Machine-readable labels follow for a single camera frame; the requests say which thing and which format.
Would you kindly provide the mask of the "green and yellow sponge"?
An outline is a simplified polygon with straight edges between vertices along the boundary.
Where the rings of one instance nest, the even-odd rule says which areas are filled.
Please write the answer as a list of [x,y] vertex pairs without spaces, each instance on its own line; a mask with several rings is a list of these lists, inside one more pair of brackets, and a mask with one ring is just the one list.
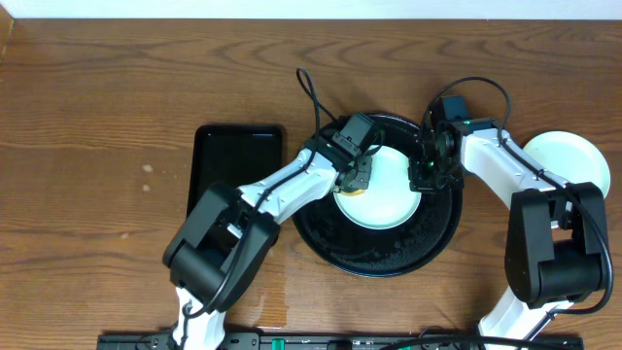
[[352,192],[341,191],[340,194],[345,195],[345,196],[357,196],[357,195],[363,194],[364,192],[365,190],[357,189]]

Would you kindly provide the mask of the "light blue plate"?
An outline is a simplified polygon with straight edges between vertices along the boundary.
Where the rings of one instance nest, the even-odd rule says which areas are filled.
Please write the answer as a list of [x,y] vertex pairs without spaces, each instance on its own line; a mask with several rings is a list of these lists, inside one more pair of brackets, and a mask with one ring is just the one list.
[[422,194],[409,187],[408,157],[382,146],[371,157],[368,188],[357,194],[336,193],[339,210],[355,224],[370,229],[395,228],[417,210]]
[[566,131],[548,131],[530,140],[523,151],[546,170],[573,183],[592,182],[607,196],[611,173],[604,155],[587,139]]

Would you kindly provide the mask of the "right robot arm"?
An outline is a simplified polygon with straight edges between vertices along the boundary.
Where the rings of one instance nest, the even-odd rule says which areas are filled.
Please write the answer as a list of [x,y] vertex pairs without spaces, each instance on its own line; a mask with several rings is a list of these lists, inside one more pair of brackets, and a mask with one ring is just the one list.
[[609,302],[614,272],[605,201],[590,182],[572,183],[540,165],[493,119],[473,119],[460,95],[438,96],[424,114],[410,188],[458,190],[482,180],[509,210],[508,287],[478,323],[482,336],[534,339],[562,314],[593,314]]

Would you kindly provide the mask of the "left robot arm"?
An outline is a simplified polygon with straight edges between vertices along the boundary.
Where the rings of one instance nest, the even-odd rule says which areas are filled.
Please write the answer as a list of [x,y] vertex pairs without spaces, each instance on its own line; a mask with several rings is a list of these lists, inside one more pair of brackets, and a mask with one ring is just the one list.
[[233,188],[210,186],[164,250],[179,301],[173,349],[215,349],[227,310],[256,277],[281,224],[308,203],[347,188],[385,133],[357,113],[317,129],[296,158],[268,177]]

